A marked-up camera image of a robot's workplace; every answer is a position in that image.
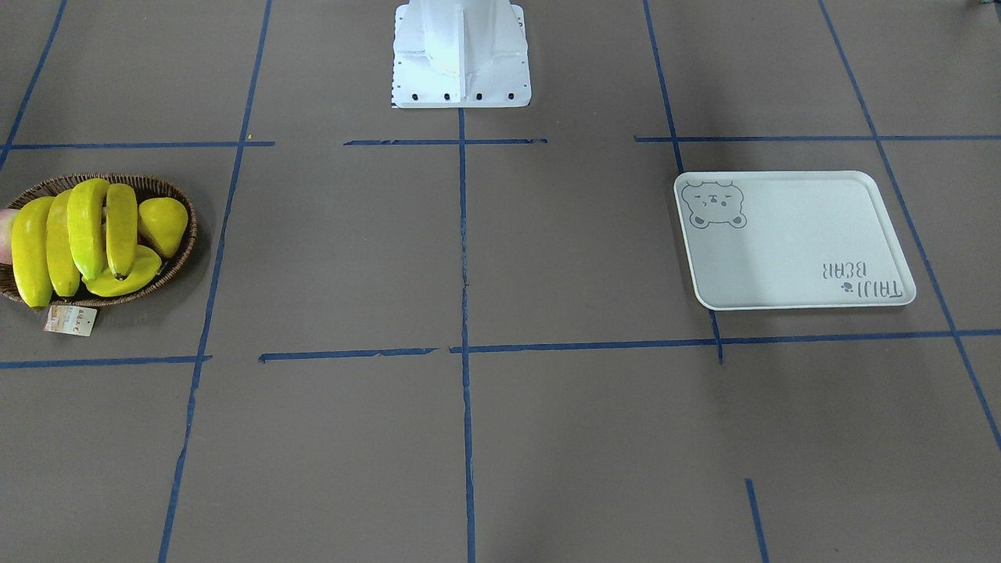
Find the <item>yellow banana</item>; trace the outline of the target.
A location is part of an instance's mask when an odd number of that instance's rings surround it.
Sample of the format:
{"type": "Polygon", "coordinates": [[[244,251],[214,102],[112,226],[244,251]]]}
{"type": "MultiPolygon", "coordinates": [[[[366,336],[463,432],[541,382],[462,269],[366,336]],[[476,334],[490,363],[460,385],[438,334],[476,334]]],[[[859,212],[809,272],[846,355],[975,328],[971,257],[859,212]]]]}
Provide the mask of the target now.
{"type": "Polygon", "coordinates": [[[67,203],[70,253],[85,282],[96,279],[106,267],[102,214],[109,186],[104,178],[79,182],[67,203]]]}
{"type": "Polygon", "coordinates": [[[43,309],[52,298],[46,234],[54,202],[53,196],[30,200],[12,225],[12,271],[20,298],[31,309],[43,309]]]}
{"type": "Polygon", "coordinates": [[[117,279],[127,278],[135,265],[138,246],[138,200],[135,189],[111,183],[105,197],[105,253],[117,279]]]}
{"type": "Polygon", "coordinates": [[[81,274],[72,257],[68,228],[68,207],[72,190],[55,196],[50,207],[45,231],[45,257],[48,277],[55,295],[73,298],[79,291],[81,274]]]}

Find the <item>yellow mango bottom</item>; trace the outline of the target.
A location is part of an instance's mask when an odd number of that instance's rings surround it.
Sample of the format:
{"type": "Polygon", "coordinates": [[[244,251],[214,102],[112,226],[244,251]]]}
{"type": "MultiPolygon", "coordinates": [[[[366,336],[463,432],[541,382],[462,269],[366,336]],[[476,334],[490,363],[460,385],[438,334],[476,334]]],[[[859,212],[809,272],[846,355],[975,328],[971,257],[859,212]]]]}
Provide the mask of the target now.
{"type": "Polygon", "coordinates": [[[96,278],[85,279],[87,291],[100,298],[118,298],[128,293],[140,291],[152,282],[160,270],[163,260],[150,247],[136,246],[132,270],[123,279],[114,277],[110,267],[105,267],[96,278]]]}

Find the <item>paper price tag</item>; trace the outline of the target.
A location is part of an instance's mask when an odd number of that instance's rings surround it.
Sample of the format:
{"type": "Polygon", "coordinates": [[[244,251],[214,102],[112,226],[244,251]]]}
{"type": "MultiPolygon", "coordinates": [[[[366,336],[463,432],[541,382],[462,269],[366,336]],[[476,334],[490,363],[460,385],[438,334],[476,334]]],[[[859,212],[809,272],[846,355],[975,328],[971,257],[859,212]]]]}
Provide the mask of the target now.
{"type": "Polygon", "coordinates": [[[98,310],[74,304],[51,304],[47,311],[43,331],[53,334],[90,336],[98,310]]]}

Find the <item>white bear tray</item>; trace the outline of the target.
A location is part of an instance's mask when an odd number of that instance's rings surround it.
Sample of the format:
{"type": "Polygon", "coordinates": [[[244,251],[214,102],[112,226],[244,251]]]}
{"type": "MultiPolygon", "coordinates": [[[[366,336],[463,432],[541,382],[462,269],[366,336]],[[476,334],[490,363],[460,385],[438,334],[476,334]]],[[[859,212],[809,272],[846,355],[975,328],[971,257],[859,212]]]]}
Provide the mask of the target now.
{"type": "Polygon", "coordinates": [[[855,170],[687,172],[673,182],[709,310],[900,307],[917,287],[877,183],[855,170]]]}

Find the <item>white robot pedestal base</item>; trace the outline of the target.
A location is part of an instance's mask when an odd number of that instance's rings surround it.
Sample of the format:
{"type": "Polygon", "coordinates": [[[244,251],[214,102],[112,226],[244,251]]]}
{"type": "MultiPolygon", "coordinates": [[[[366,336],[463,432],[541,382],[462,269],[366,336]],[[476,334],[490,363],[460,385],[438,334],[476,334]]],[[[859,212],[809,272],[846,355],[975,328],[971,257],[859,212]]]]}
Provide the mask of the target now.
{"type": "Polygon", "coordinates": [[[525,12],[511,1],[410,1],[394,13],[391,106],[529,106],[525,12]]]}

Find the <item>yellow pear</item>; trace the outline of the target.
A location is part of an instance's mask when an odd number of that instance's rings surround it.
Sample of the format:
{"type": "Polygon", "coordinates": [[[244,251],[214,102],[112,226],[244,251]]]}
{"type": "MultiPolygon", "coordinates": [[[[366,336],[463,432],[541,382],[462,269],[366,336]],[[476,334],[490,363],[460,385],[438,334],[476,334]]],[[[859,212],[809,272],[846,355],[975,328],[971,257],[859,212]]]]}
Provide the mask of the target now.
{"type": "Polygon", "coordinates": [[[140,203],[137,213],[140,236],[162,259],[172,259],[188,225],[185,204],[172,197],[154,197],[140,203]]]}

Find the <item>pink apple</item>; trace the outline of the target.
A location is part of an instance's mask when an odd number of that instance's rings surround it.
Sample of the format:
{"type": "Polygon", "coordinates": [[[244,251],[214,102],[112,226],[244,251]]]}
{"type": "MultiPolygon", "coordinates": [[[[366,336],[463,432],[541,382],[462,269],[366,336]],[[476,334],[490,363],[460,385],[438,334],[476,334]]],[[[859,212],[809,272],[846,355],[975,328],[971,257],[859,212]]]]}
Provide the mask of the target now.
{"type": "Polygon", "coordinates": [[[18,208],[2,208],[0,211],[0,263],[5,266],[13,264],[13,225],[18,208]]]}

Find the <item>brown wicker basket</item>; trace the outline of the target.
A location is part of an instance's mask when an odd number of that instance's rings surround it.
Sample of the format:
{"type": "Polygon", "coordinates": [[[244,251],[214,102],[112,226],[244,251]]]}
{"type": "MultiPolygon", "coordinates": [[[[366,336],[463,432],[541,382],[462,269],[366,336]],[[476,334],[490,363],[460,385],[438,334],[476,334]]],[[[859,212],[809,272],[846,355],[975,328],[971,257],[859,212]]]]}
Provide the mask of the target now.
{"type": "Polygon", "coordinates": [[[132,186],[137,192],[137,203],[146,202],[148,199],[157,199],[157,197],[171,197],[177,200],[187,210],[188,221],[185,232],[183,232],[180,238],[178,251],[170,259],[162,261],[160,269],[144,288],[137,289],[135,292],[125,293],[124,296],[107,296],[107,298],[106,296],[97,296],[95,293],[89,292],[88,289],[81,288],[72,298],[54,296],[52,303],[73,304],[73,306],[93,307],[93,309],[97,309],[97,307],[109,307],[114,304],[128,303],[141,299],[143,296],[156,292],[157,289],[161,289],[162,286],[176,278],[178,272],[182,271],[186,261],[196,248],[198,217],[196,208],[191,203],[188,195],[170,181],[165,181],[156,176],[140,174],[69,174],[55,176],[25,190],[21,195],[15,197],[12,202],[8,203],[6,207],[11,210],[20,210],[20,208],[32,202],[32,200],[40,199],[43,196],[57,196],[61,192],[64,192],[64,190],[75,188],[75,185],[79,182],[89,181],[90,178],[103,178],[113,183],[126,183],[126,185],[132,186]]]}

